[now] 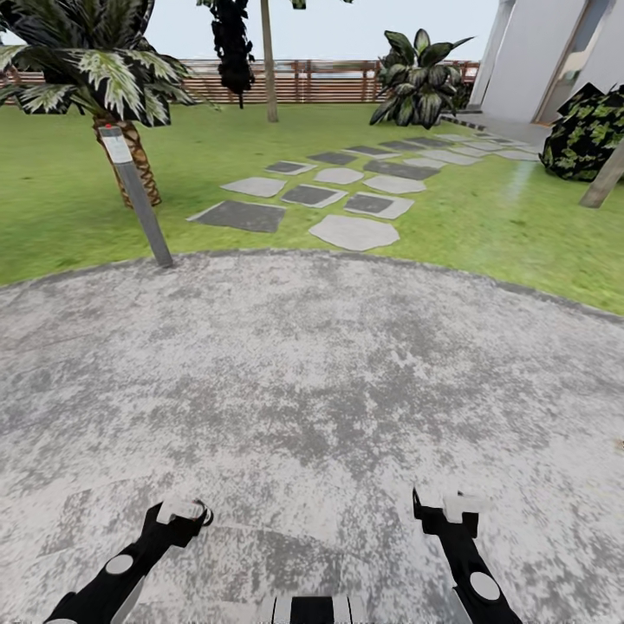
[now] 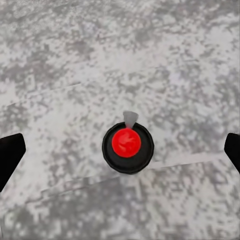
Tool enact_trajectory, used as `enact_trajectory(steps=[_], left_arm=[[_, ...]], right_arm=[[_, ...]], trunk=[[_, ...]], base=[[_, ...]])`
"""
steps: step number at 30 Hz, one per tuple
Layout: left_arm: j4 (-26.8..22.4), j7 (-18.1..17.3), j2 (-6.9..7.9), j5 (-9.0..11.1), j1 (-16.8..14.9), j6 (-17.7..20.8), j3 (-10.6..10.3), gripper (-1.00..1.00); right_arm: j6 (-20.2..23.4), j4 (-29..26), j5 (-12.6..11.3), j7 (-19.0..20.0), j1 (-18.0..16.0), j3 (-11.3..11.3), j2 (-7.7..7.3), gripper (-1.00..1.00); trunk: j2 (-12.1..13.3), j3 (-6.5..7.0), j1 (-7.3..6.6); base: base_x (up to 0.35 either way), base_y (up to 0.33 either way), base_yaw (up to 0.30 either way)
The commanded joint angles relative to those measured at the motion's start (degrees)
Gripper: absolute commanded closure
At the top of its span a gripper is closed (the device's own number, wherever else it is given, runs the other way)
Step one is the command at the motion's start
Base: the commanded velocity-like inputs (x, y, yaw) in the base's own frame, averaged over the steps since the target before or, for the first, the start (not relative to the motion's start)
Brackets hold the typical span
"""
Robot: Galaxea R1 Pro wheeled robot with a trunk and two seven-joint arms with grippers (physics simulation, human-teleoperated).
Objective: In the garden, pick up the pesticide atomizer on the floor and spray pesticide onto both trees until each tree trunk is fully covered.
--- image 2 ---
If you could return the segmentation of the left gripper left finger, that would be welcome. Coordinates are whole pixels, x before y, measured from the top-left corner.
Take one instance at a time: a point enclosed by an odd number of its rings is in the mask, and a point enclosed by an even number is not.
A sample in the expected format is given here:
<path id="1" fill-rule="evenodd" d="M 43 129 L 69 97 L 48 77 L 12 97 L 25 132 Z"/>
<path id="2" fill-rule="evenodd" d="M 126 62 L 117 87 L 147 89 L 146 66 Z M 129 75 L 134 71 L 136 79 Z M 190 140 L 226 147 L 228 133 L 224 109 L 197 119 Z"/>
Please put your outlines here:
<path id="1" fill-rule="evenodd" d="M 0 138 L 0 193 L 26 152 L 22 133 Z"/>

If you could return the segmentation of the pesticide atomizer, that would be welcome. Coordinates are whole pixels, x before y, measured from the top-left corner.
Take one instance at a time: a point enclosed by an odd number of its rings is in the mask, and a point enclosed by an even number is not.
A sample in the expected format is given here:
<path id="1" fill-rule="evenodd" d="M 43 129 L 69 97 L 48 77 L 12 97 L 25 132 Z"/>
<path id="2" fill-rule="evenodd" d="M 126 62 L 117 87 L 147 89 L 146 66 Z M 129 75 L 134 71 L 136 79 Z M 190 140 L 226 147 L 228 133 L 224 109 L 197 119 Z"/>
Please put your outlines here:
<path id="1" fill-rule="evenodd" d="M 124 122 L 116 123 L 105 134 L 102 154 L 107 164 L 119 173 L 136 175 L 145 169 L 154 155 L 154 141 L 139 123 L 139 114 L 123 112 Z"/>

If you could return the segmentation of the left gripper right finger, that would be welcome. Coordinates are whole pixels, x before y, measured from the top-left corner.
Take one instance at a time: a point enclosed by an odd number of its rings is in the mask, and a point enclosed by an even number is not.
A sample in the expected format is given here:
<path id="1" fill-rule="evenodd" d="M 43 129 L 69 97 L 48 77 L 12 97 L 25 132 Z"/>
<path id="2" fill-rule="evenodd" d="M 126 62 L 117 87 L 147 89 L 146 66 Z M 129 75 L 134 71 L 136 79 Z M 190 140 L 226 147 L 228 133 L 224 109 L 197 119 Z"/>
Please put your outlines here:
<path id="1" fill-rule="evenodd" d="M 227 135 L 224 151 L 240 173 L 240 135 L 229 133 Z"/>

